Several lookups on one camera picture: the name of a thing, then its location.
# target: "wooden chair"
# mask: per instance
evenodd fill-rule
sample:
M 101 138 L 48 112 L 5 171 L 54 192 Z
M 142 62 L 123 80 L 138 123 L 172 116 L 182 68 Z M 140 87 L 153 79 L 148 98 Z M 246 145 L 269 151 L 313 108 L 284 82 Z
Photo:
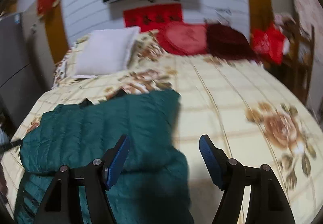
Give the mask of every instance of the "wooden chair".
M 284 29 L 291 32 L 294 37 L 294 42 L 290 45 L 292 57 L 285 55 L 283 59 L 283 64 L 289 69 L 286 72 L 284 84 L 305 105 L 308 97 L 313 69 L 315 31 L 314 26 L 312 25 L 311 39 L 307 39 L 300 33 L 300 22 L 298 14 L 296 14 L 295 22 L 295 25 L 282 26 Z M 306 44 L 310 50 L 308 57 L 303 59 L 304 62 L 300 62 L 298 59 L 300 43 Z

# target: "gray refrigerator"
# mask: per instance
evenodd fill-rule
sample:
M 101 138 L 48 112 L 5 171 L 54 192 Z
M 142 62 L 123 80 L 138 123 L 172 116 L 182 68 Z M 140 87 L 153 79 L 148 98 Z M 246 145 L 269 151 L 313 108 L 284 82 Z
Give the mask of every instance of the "gray refrigerator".
M 44 93 L 30 63 L 21 14 L 0 18 L 0 107 L 17 129 Z

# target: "blue gripper pad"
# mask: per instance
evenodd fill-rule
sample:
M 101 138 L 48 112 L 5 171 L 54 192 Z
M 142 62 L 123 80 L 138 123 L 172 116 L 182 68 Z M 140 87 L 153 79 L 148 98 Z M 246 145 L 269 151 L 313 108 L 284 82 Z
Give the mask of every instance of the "blue gripper pad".
M 207 135 L 202 135 L 200 137 L 199 148 L 213 184 L 222 190 L 224 186 L 222 170 L 214 154 L 216 148 Z
M 129 153 L 130 148 L 130 137 L 126 136 L 123 143 L 121 144 L 117 154 L 115 155 L 111 166 L 108 169 L 108 179 L 106 182 L 106 187 L 108 190 L 112 188 L 117 183 L 120 173 L 122 171 L 124 162 Z

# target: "metal screw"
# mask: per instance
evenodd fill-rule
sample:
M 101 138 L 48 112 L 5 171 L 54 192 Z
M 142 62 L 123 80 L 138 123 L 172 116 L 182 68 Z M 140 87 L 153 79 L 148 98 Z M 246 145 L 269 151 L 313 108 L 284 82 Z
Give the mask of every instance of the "metal screw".
M 64 165 L 59 168 L 60 172 L 65 172 L 68 169 L 68 166 Z
M 94 159 L 92 163 L 93 163 L 93 165 L 98 166 L 101 164 L 101 162 L 102 162 L 102 160 L 97 158 L 97 159 Z
M 271 168 L 270 168 L 270 166 L 269 166 L 269 165 L 264 164 L 264 165 L 263 165 L 263 169 L 265 169 L 266 171 L 269 171 Z
M 229 164 L 230 164 L 230 165 L 232 165 L 232 166 L 234 166 L 234 165 L 238 164 L 238 161 L 237 161 L 237 160 L 235 160 L 234 158 L 230 158 L 228 162 L 229 162 Z

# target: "refrigerator door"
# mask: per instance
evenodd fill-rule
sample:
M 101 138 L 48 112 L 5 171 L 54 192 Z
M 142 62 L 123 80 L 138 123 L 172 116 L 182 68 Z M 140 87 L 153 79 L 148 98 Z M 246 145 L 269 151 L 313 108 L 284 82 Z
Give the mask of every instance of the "refrigerator door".
M 0 18 L 0 87 L 29 64 L 20 13 Z

